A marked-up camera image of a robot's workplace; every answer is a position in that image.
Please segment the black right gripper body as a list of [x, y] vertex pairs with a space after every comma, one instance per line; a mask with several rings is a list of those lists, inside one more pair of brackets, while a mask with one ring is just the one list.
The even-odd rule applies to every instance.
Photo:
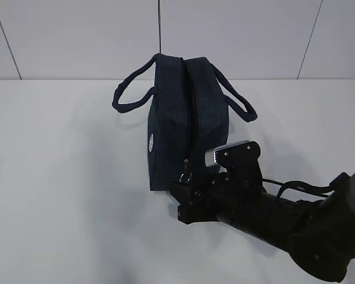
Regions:
[[272, 207], [272, 195], [261, 181], [220, 173], [191, 183], [173, 182], [169, 192], [179, 203], [177, 218], [184, 224], [215, 221], [241, 225], [243, 218], [261, 219]]

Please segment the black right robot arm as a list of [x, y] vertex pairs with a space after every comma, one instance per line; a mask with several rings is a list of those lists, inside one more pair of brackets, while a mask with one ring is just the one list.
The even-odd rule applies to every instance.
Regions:
[[226, 173], [196, 184], [173, 183], [184, 224], [223, 222], [290, 255], [305, 272], [342, 282], [355, 259], [355, 174], [342, 173], [323, 200], [291, 201], [263, 187], [242, 188]]

